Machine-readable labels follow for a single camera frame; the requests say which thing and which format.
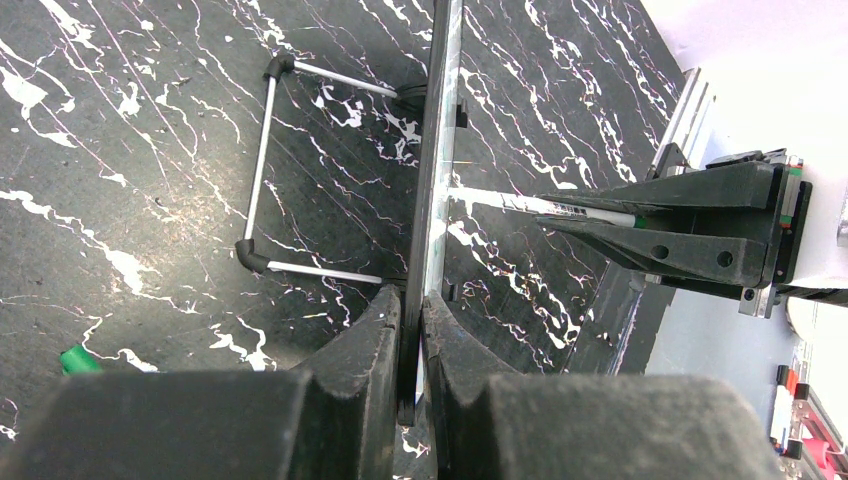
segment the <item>green marker cap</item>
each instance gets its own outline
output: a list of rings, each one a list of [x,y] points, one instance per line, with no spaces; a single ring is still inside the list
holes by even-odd
[[[77,345],[67,352],[59,355],[65,375],[73,375],[82,372],[99,372],[103,370],[94,357],[85,351],[82,345]]]

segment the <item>black marble countertop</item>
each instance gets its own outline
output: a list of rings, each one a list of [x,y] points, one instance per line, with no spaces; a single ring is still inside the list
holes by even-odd
[[[644,177],[683,78],[638,1],[465,3],[457,186],[534,195]],[[234,258],[261,74],[285,51],[421,82],[431,0],[15,0],[0,18],[0,447],[74,344],[110,370],[284,369],[364,310],[376,287]],[[403,273],[418,122],[296,74],[271,133],[259,251]],[[519,370],[567,371],[593,302],[617,295],[598,291],[606,260],[467,200],[448,231],[461,323]],[[429,455],[402,433],[398,455]]]

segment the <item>red object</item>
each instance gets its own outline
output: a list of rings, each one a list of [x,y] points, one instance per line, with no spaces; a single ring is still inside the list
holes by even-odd
[[[804,446],[810,451],[824,478],[834,480],[836,469],[833,468],[833,465],[830,464],[830,459],[827,458],[827,451],[830,450],[830,444],[818,438],[805,438]]]
[[[795,396],[795,388],[798,387],[798,374],[795,370],[789,370],[789,380],[786,381],[786,389]]]

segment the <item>screw hole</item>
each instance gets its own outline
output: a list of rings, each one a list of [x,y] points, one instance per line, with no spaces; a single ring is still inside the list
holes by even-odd
[[[651,249],[651,256],[658,260],[668,258],[668,248],[665,245],[657,245]]]
[[[722,268],[727,268],[733,264],[733,254],[727,251],[721,252],[718,254],[718,257],[716,257],[716,262],[718,262],[719,266]]]

